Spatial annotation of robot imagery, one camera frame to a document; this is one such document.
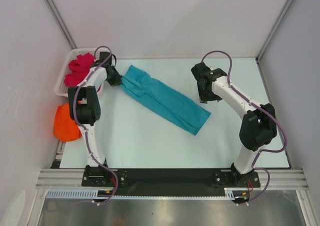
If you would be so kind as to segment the white plastic basket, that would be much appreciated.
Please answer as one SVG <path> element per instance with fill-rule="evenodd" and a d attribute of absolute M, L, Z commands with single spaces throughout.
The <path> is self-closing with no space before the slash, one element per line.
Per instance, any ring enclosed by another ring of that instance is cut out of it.
<path fill-rule="evenodd" d="M 54 88 L 54 92 L 57 96 L 68 97 L 68 86 L 64 83 L 64 80 L 65 76 L 71 73 L 71 70 L 69 69 L 69 62 L 77 59 L 78 55 L 84 55 L 86 53 L 94 55 L 95 50 L 96 48 L 79 48 L 73 49 L 67 54 Z"/>

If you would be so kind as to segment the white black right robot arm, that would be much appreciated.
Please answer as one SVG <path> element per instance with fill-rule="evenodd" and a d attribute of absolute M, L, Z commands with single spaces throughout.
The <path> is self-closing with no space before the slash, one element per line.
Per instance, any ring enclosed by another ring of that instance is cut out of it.
<path fill-rule="evenodd" d="M 242 146 L 230 167 L 230 180 L 235 186 L 243 186 L 252 175 L 259 154 L 277 135 L 276 123 L 270 119 L 270 116 L 275 116 L 275 109 L 270 103 L 255 107 L 255 101 L 234 86 L 220 68 L 210 70 L 201 66 L 200 69 L 191 69 L 191 72 L 197 81 L 202 103 L 223 100 L 241 119 L 239 138 Z"/>

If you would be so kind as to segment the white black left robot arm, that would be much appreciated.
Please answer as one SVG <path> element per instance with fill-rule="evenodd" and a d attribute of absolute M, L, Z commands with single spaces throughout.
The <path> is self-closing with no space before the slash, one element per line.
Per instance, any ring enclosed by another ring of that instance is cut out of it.
<path fill-rule="evenodd" d="M 101 167 L 93 174 L 93 180 L 101 186 L 109 183 L 111 174 L 107 171 L 107 159 L 96 139 L 96 122 L 100 120 L 102 109 L 98 89 L 108 82 L 119 86 L 122 76 L 113 65 L 92 67 L 86 77 L 75 87 L 68 89 L 69 114 L 77 124 L 87 150 L 87 166 Z"/>

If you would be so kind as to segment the teal t shirt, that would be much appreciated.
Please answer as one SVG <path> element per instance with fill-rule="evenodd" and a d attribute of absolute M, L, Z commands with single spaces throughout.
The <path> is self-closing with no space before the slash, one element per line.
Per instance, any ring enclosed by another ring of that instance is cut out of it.
<path fill-rule="evenodd" d="M 211 116 L 211 112 L 189 97 L 133 65 L 123 75 L 121 88 L 158 116 L 192 135 L 197 135 Z"/>

